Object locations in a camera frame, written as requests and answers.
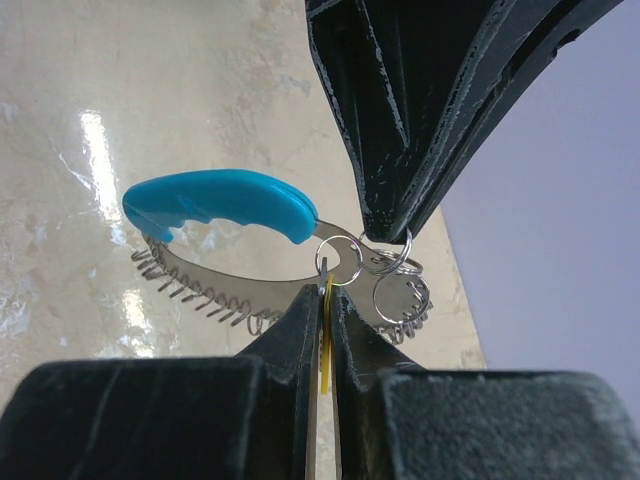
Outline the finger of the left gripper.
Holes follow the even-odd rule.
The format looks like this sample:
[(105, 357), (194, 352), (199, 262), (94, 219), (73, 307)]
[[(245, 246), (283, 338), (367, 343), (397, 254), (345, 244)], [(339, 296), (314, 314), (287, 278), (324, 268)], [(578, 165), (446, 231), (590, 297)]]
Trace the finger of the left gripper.
[(407, 1), (395, 30), (406, 144), (392, 243), (417, 234), (559, 50), (614, 1)]
[(490, 1), (308, 1), (312, 60), (370, 238), (411, 231), (412, 183)]

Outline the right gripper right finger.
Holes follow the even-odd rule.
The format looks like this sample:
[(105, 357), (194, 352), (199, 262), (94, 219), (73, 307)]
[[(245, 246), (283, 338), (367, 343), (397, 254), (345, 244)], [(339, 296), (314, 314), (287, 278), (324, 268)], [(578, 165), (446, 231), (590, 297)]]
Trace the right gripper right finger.
[(430, 370), (330, 300), (342, 479), (635, 479), (639, 436), (600, 377)]

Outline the blue grey keyring with rings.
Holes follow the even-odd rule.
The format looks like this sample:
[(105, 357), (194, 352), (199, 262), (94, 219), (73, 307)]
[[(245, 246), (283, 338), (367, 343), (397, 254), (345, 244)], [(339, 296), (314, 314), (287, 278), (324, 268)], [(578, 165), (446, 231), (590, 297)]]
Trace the blue grey keyring with rings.
[(240, 169), (177, 173), (138, 183), (122, 209), (141, 233), (133, 254), (158, 291), (259, 335), (307, 284), (332, 280), (394, 344), (432, 307), (409, 246), (389, 251), (323, 221), (313, 202), (274, 177)]

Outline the small yellow key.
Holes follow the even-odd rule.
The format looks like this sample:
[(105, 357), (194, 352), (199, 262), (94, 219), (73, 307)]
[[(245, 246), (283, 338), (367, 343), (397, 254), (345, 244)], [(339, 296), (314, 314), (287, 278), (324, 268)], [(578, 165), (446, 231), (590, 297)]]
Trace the small yellow key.
[(321, 296), (321, 346), (320, 346), (320, 394), (327, 395), (331, 380), (331, 318), (330, 297), (333, 286), (333, 276), (328, 271), (328, 260), (323, 257), (320, 264)]

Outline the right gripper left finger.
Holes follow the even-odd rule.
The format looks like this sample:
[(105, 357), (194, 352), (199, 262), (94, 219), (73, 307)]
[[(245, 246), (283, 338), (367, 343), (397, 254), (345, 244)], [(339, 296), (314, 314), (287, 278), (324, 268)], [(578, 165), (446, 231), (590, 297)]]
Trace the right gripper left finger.
[(311, 479), (321, 298), (223, 357), (50, 362), (1, 417), (5, 479)]

